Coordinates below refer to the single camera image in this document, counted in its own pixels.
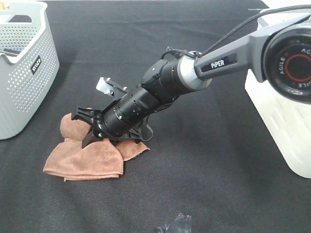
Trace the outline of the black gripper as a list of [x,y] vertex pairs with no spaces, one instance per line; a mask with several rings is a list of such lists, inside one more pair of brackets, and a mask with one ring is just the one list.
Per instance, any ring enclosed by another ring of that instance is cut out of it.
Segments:
[[72,119],[82,120],[91,126],[81,143],[81,148],[108,138],[112,141],[143,138],[143,122],[154,112],[154,94],[138,86],[127,92],[114,86],[114,100],[103,110],[78,107]]

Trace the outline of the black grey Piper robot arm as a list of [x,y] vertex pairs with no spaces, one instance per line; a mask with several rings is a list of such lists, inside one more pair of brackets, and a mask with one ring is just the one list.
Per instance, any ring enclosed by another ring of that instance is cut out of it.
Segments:
[[143,141],[142,126],[149,115],[168,108],[181,95],[206,88],[213,78],[247,69],[282,96],[310,103],[310,49],[308,18],[264,27],[205,55],[177,52],[173,60],[161,58],[153,64],[131,91],[103,78],[99,89],[113,101],[103,110],[78,108],[71,118],[90,125],[82,147],[105,138]]

